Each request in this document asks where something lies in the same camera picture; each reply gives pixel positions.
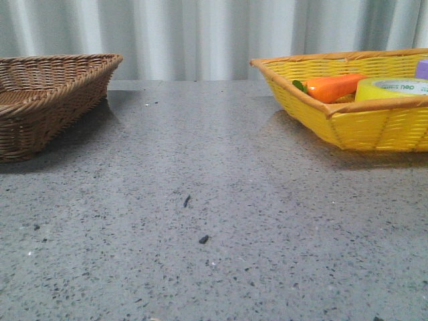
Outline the purple cylindrical object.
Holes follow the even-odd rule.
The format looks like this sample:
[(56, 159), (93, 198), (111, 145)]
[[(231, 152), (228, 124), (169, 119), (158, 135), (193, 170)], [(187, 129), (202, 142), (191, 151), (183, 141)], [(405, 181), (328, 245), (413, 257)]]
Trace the purple cylindrical object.
[(428, 59), (418, 61), (415, 69), (415, 78), (423, 80), (428, 79)]

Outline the white pleated curtain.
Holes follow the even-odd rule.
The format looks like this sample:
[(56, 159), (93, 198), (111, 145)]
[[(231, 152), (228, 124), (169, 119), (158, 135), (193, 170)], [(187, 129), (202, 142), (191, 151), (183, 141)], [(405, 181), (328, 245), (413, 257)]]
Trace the white pleated curtain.
[(116, 53), (116, 80), (246, 80), (253, 58), (427, 46), (426, 1), (2, 1), (1, 55)]

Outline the orange toy carrot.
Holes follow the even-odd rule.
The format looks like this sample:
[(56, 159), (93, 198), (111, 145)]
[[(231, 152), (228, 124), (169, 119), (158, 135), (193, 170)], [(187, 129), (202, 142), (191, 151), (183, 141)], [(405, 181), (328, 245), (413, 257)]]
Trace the orange toy carrot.
[(367, 76), (362, 74), (345, 74), (311, 78), (303, 82), (293, 80), (292, 84), (310, 97), (329, 104), (341, 97), (355, 93), (358, 83), (366, 78)]

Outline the yellow woven basket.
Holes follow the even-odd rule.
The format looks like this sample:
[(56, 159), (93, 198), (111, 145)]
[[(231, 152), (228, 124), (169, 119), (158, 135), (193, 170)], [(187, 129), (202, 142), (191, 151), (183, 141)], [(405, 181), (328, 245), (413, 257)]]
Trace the yellow woven basket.
[(322, 76), (363, 74), (375, 78), (410, 78), (427, 49), (315, 53), (252, 59), (276, 100), (293, 118), (322, 140), (341, 149), (427, 150), (427, 97), (396, 97), (357, 102), (353, 95), (325, 104), (292, 84)]

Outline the brown wicker basket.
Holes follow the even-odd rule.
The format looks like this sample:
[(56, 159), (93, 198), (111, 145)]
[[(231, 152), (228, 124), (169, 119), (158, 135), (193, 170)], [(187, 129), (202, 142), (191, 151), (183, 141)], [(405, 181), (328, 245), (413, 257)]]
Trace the brown wicker basket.
[(107, 96), (117, 53), (1, 58), (1, 162), (31, 159)]

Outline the yellow-green tape roll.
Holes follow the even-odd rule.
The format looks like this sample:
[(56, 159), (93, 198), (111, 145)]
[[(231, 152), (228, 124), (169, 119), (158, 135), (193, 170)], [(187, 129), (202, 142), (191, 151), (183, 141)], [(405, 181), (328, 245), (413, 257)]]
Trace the yellow-green tape roll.
[(357, 85), (355, 101), (427, 95), (427, 80), (418, 78), (365, 78)]

